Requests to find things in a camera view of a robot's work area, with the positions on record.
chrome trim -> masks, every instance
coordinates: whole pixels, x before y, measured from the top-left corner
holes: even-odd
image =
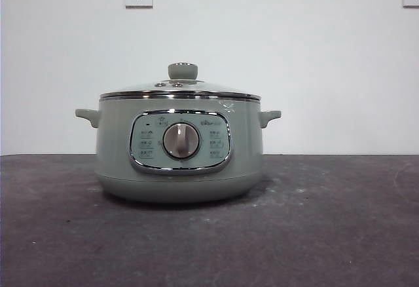
[[[121,96],[156,96],[156,95],[172,95],[172,96],[217,96],[227,98],[244,98],[261,100],[258,95],[244,94],[241,92],[212,92],[208,90],[130,90],[125,92],[107,92],[100,95],[100,98],[112,98]]]
[[[234,100],[236,102],[261,102],[259,99],[254,98],[239,98],[239,97],[225,97],[225,96],[187,96],[187,95],[133,95],[133,96],[112,96],[112,97],[102,97],[99,99],[99,102],[105,100],[125,100],[125,99],[209,99],[209,100]]]
[[[211,166],[204,166],[204,167],[180,167],[180,168],[164,168],[164,167],[156,167],[156,166],[149,166],[148,164],[143,164],[139,162],[132,153],[132,134],[134,132],[134,126],[139,118],[141,118],[144,115],[153,115],[153,114],[159,114],[159,113],[194,113],[194,114],[201,114],[201,115],[216,115],[222,120],[224,120],[226,126],[227,126],[227,135],[228,135],[228,153],[224,159],[222,159],[220,162],[213,164]],[[131,133],[130,133],[130,139],[128,142],[128,153],[130,156],[131,163],[133,164],[134,168],[137,168],[143,172],[149,173],[149,174],[164,174],[164,175],[193,175],[193,174],[207,174],[211,172],[217,172],[223,169],[227,163],[231,159],[231,155],[233,152],[233,142],[231,137],[231,131],[230,131],[230,125],[228,124],[227,119],[224,117],[224,115],[214,112],[214,111],[204,111],[204,110],[194,110],[194,109],[168,109],[168,110],[147,110],[143,113],[140,113],[137,115],[134,120],[132,121],[131,126]]]

electric hot pot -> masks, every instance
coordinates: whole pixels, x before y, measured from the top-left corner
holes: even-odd
[[[246,192],[260,180],[262,128],[281,111],[261,98],[196,80],[198,67],[169,65],[170,79],[102,94],[77,109],[97,135],[106,192],[145,202],[200,202]]]

stainless steel rim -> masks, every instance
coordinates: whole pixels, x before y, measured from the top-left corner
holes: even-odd
[[[255,102],[260,103],[259,99],[253,98],[239,98],[239,97],[226,97],[226,96],[201,96],[201,95],[125,95],[125,96],[112,96],[101,97],[100,102],[105,100],[125,100],[125,99],[206,99],[206,100],[234,100],[237,102]]]
[[[155,98],[154,96],[186,96],[186,99],[195,99],[197,96],[217,97],[217,99],[227,97],[227,98],[243,98],[260,101],[261,97],[258,95],[244,94],[241,92],[210,92],[207,90],[141,90],[141,91],[127,91],[127,92],[108,92],[106,94],[100,95],[101,99],[104,98],[114,98],[124,99],[127,96],[140,96],[145,98]]]

control panel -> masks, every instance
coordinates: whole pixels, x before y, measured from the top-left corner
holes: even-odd
[[[130,135],[134,166],[155,174],[215,172],[230,152],[230,128],[216,112],[146,111],[135,119]]]

dark gray table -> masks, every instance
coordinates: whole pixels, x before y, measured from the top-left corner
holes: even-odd
[[[419,286],[419,156],[264,160],[168,206],[103,193],[93,155],[1,157],[3,286]]]

